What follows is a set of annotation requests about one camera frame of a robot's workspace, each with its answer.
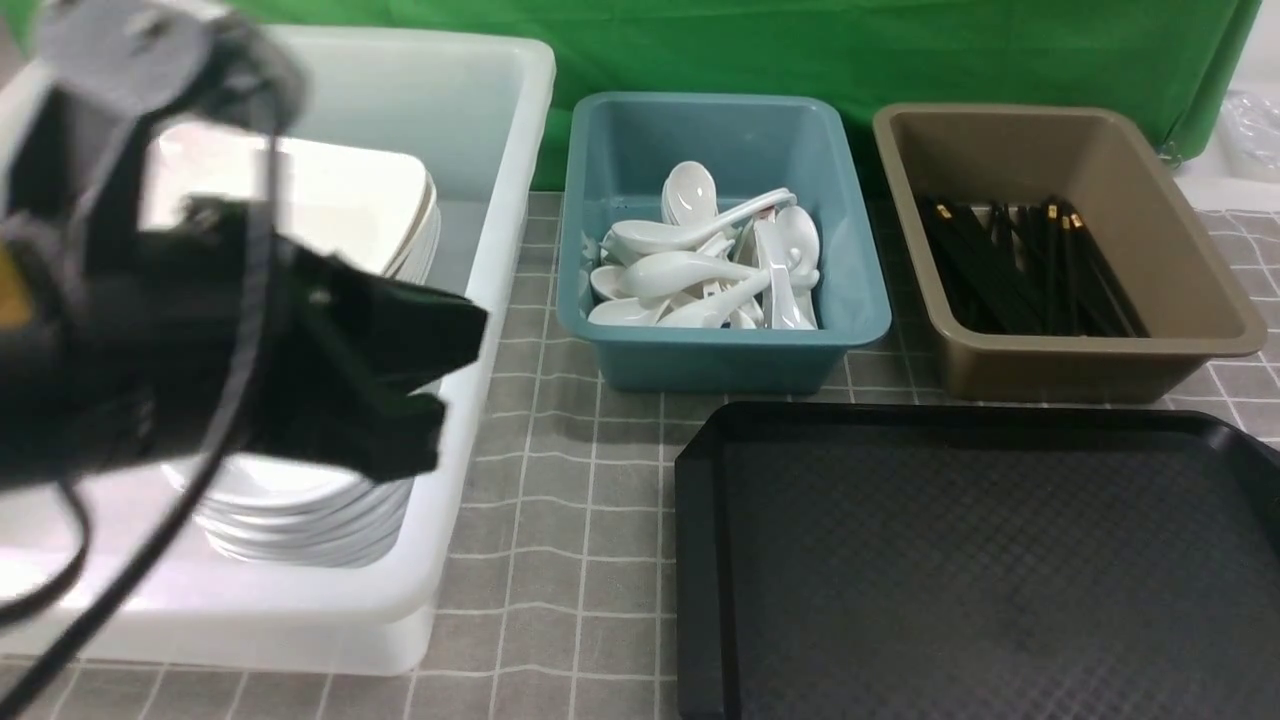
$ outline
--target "green cloth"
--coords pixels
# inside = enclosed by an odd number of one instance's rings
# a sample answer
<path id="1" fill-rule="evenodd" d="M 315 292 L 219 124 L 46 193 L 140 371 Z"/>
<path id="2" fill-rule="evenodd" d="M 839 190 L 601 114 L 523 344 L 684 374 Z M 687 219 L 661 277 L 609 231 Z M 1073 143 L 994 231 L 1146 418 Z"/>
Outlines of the green cloth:
<path id="1" fill-rule="evenodd" d="M 237 0 L 264 22 L 536 37 L 557 83 L 535 186 L 564 179 L 586 95 L 668 90 L 809 95 L 876 163 L 872 115 L 895 101 L 1096 105 L 1183 156 L 1208 141 L 1261 0 Z M 26 27 L 33 0 L 0 0 Z M 877 178 L 870 178 L 876 184 Z"/>

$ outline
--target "black tray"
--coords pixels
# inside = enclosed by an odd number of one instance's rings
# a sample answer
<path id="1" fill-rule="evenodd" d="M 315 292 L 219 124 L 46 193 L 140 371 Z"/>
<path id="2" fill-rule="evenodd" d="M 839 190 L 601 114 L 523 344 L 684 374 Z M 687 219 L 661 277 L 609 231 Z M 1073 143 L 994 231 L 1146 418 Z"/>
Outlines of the black tray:
<path id="1" fill-rule="evenodd" d="M 1280 466 L 1208 415 L 728 405 L 676 528 L 686 720 L 1280 717 Z"/>

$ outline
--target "stack of white plates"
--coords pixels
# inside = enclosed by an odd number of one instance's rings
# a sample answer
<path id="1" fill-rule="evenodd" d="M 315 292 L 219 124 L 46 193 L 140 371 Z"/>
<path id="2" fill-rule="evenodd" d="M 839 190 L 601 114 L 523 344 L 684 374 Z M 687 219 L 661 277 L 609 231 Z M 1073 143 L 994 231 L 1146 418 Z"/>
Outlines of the stack of white plates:
<path id="1" fill-rule="evenodd" d="M 257 196 L 260 136 L 183 120 L 152 142 L 142 227 L 182 220 L 183 199 Z M 353 268 L 403 282 L 426 281 L 440 237 L 435 183 L 399 152 L 282 138 L 280 231 Z M 165 465 L 182 488 L 192 460 Z M 255 456 L 229 459 L 196 512 L 209 544 L 247 562 L 358 568 L 385 555 L 399 534 L 412 480 L 374 486 L 320 465 Z"/>
<path id="2" fill-rule="evenodd" d="M 164 466 L 179 491 L 196 460 Z M 214 550 L 246 562 L 361 568 L 396 544 L 412 480 L 375 486 L 355 473 L 237 456 L 196 511 Z"/>
<path id="3" fill-rule="evenodd" d="M 183 200 L 259 195 L 261 136 L 182 120 L 151 143 L 142 196 L 143 229 L 173 227 Z M 435 182 L 403 152 L 282 138 L 280 231 L 353 268 L 406 282 L 426 279 L 440 237 Z"/>

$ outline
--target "brown plastic bin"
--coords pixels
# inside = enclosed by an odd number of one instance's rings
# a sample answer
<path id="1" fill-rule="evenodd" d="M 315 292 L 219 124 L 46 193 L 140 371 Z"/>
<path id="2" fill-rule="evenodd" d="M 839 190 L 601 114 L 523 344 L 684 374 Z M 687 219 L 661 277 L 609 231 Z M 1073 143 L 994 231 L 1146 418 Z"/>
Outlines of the brown plastic bin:
<path id="1" fill-rule="evenodd" d="M 891 105 L 876 143 L 936 331 L 965 400 L 1152 402 L 1212 357 L 1262 348 L 1266 324 L 1129 119 L 1084 108 Z M 915 195 L 1071 201 L 1149 338 L 983 334 L 952 315 Z"/>

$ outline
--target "gray checkered tablecloth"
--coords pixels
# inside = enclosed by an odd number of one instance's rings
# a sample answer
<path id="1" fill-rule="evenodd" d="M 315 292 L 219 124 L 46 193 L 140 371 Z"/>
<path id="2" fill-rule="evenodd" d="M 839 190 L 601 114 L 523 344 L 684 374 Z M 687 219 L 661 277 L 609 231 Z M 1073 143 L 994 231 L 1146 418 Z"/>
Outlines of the gray checkered tablecloth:
<path id="1" fill-rule="evenodd" d="M 535 195 L 428 657 L 402 678 L 83 662 L 29 717 L 666 720 L 675 712 L 672 461 L 731 398 L 622 395 L 554 318 L 559 196 Z M 1203 213 L 1262 309 L 1262 354 L 1213 363 L 1160 407 L 1280 445 L 1280 219 Z M 886 220 L 879 215 L 877 220 Z M 877 222 L 895 327 L 810 398 L 943 404 L 896 223 Z M 0 687 L 20 661 L 0 665 Z"/>

